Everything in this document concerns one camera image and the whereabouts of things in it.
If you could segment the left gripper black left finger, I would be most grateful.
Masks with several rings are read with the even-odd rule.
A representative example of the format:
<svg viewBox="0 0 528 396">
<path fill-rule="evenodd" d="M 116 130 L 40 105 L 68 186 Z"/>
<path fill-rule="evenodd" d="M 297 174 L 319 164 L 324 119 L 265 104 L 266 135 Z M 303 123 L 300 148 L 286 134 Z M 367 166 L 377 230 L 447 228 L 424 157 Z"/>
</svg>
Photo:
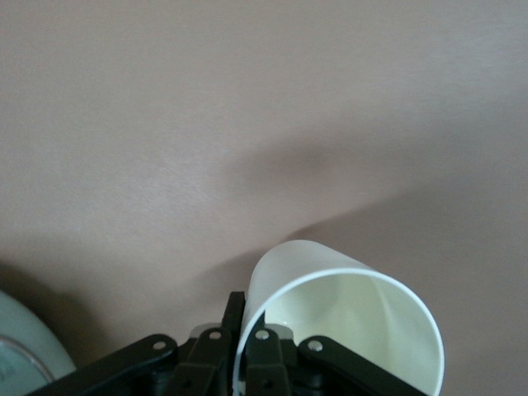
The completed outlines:
<svg viewBox="0 0 528 396">
<path fill-rule="evenodd" d="M 231 292 L 221 322 L 222 327 L 229 332 L 235 346 L 238 344 L 241 333 L 245 304 L 246 298 L 243 291 Z"/>
</svg>

